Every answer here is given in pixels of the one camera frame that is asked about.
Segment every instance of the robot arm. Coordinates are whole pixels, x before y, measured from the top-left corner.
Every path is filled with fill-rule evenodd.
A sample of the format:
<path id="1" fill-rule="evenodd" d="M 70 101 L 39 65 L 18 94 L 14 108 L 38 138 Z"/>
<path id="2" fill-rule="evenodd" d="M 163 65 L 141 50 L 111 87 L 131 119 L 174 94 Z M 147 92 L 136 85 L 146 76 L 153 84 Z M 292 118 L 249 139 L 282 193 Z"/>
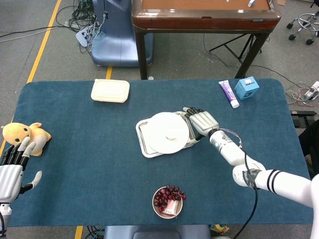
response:
<path id="1" fill-rule="evenodd" d="M 256 187 L 282 197 L 288 198 L 314 209 L 314 223 L 311 239 L 319 238 L 319 175 L 312 181 L 309 179 L 282 172 L 280 170 L 266 170 L 265 167 L 246 155 L 222 130 L 210 113 L 201 109 L 184 108 L 185 116 L 189 118 L 196 130 L 203 136 L 209 137 L 210 143 L 220 152 L 226 161 L 235 166 L 233 169 L 234 181 L 243 187 Z"/>
<path id="2" fill-rule="evenodd" d="M 36 187 L 42 177 L 42 172 L 39 171 L 32 182 L 21 186 L 26 165 L 35 147 L 35 142 L 29 142 L 30 137 L 26 137 L 21 144 L 9 147 L 0 162 L 0 238 L 5 238 L 12 213 L 10 203 L 19 194 Z"/>

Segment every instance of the blue table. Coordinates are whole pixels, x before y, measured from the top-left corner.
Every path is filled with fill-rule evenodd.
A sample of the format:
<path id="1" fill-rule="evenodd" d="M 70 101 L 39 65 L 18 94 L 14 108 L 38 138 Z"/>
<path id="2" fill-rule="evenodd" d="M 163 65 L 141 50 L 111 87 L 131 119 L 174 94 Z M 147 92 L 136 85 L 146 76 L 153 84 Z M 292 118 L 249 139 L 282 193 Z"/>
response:
<path id="1" fill-rule="evenodd" d="M 236 109 L 218 80 L 131 81 L 123 104 L 93 101 L 93 81 L 27 84 L 14 121 L 41 122 L 52 140 L 41 157 L 29 161 L 24 182 L 38 170 L 43 177 L 12 204 L 10 226 L 243 224 L 254 191 L 233 182 L 233 167 L 206 138 L 176 154 L 148 159 L 135 125 L 159 112 L 202 108 L 221 127 L 239 133 L 244 149 L 267 169 L 308 177 L 282 85 L 257 81 L 259 91 Z M 161 219 L 152 209 L 155 190 L 166 184 L 187 195 L 174 220 Z M 312 209 L 260 190 L 251 223 L 303 224 L 312 216 Z"/>

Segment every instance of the table leg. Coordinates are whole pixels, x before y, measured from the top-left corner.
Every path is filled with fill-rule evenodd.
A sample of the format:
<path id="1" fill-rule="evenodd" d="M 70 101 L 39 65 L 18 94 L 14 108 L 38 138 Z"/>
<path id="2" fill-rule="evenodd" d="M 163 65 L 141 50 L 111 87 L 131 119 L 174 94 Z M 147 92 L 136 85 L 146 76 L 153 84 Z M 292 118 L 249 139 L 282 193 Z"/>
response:
<path id="1" fill-rule="evenodd" d="M 141 80 L 148 79 L 148 70 L 146 66 L 146 50 L 145 50 L 145 40 L 144 33 L 136 32 L 136 46 L 138 50 L 139 67 Z"/>
<path id="2" fill-rule="evenodd" d="M 239 68 L 235 78 L 240 79 L 240 78 L 244 78 L 245 77 L 247 70 L 249 69 L 250 65 L 253 63 L 256 55 L 258 54 L 258 52 L 261 49 L 261 47 L 264 45 L 264 43 L 267 40 L 269 34 L 270 34 L 269 32 L 256 34 L 256 40 L 255 40 L 252 48 L 248 52 L 243 64 Z"/>

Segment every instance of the blue box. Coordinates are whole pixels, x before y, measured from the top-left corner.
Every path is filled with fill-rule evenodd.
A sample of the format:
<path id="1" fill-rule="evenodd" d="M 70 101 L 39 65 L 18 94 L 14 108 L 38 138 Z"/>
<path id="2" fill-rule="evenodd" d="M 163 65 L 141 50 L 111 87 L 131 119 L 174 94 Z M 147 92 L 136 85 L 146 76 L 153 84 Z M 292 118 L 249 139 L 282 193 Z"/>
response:
<path id="1" fill-rule="evenodd" d="M 252 97 L 259 89 L 254 77 L 248 77 L 238 81 L 235 92 L 240 100 Z"/>

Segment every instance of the plush duck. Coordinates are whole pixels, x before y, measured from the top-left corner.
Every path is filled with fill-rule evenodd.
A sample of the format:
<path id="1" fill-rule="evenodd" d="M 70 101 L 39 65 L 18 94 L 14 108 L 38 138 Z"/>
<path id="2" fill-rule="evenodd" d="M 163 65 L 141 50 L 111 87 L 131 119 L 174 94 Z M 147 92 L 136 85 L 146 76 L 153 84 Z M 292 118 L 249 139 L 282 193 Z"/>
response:
<path id="1" fill-rule="evenodd" d="M 1 126 L 4 139 L 13 145 L 17 145 L 27 136 L 31 138 L 30 143 L 35 142 L 36 146 L 31 155 L 40 156 L 46 142 L 51 139 L 51 135 L 41 129 L 41 123 L 33 123 L 30 126 L 22 123 L 9 123 L 6 126 Z"/>

